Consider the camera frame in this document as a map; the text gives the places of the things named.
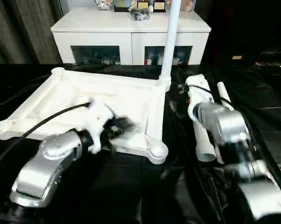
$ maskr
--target white tray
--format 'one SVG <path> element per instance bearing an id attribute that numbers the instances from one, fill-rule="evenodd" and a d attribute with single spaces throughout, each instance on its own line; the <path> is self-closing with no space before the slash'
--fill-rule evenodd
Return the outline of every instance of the white tray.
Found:
<path id="1" fill-rule="evenodd" d="M 165 86 L 156 86 L 158 80 L 74 72 L 63 68 L 51 72 L 52 75 L 11 116 L 0 121 L 1 140 L 20 137 L 53 113 L 88 102 L 93 97 L 103 99 L 118 116 L 129 117 L 140 128 L 140 132 L 129 141 L 118 139 L 114 142 L 119 151 L 140 154 L 129 151 L 138 148 L 148 154 L 152 141 L 162 141 Z M 43 140 L 53 134 L 83 127 L 86 110 L 77 108 L 54 118 L 28 138 Z"/>

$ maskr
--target wall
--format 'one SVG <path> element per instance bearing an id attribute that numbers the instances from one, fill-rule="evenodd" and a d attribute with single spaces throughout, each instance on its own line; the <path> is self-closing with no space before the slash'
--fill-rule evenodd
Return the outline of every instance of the wall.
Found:
<path id="1" fill-rule="evenodd" d="M 67 14 L 75 7 L 93 7 L 96 6 L 94 0 L 60 0 L 63 14 Z"/>

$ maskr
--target white cabinet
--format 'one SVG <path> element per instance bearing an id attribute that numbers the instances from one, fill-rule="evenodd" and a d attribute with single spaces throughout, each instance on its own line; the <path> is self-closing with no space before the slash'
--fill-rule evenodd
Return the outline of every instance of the white cabinet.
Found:
<path id="1" fill-rule="evenodd" d="M 168 20 L 169 12 L 135 21 L 129 13 L 84 7 L 72 9 L 51 30 L 64 63 L 160 64 Z M 173 64 L 200 64 L 210 30 L 195 12 L 181 11 Z"/>

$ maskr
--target white pvc pipe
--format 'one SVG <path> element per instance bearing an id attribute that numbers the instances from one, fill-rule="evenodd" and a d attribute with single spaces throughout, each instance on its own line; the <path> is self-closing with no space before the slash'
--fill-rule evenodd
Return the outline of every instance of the white pvc pipe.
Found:
<path id="1" fill-rule="evenodd" d="M 229 94 L 225 88 L 225 84 L 223 82 L 219 82 L 219 83 L 217 83 L 217 88 L 218 88 L 220 97 L 222 97 L 230 102 L 231 100 L 230 100 Z M 234 110 L 234 108 L 231 105 L 229 105 L 227 102 L 221 100 L 221 103 L 223 106 L 228 107 L 231 111 Z"/>
<path id="2" fill-rule="evenodd" d="M 172 0 L 169 14 L 168 35 L 163 53 L 161 75 L 159 77 L 159 81 L 167 85 L 167 91 L 171 84 L 170 73 L 172 69 L 180 7 L 181 0 Z"/>
<path id="3" fill-rule="evenodd" d="M 197 146 L 197 159 L 201 162 L 211 162 L 215 160 L 216 153 L 213 145 L 210 143 L 206 129 L 198 121 L 193 121 Z"/>

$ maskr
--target shelf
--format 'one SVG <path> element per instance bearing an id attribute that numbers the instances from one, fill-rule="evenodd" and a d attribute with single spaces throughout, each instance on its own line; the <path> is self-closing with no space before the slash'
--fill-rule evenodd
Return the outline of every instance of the shelf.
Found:
<path id="1" fill-rule="evenodd" d="M 75 8 L 52 28 L 52 32 L 165 33 L 169 12 L 153 13 L 146 21 L 135 21 L 129 13 Z M 211 28 L 195 12 L 180 12 L 177 32 L 209 33 Z"/>

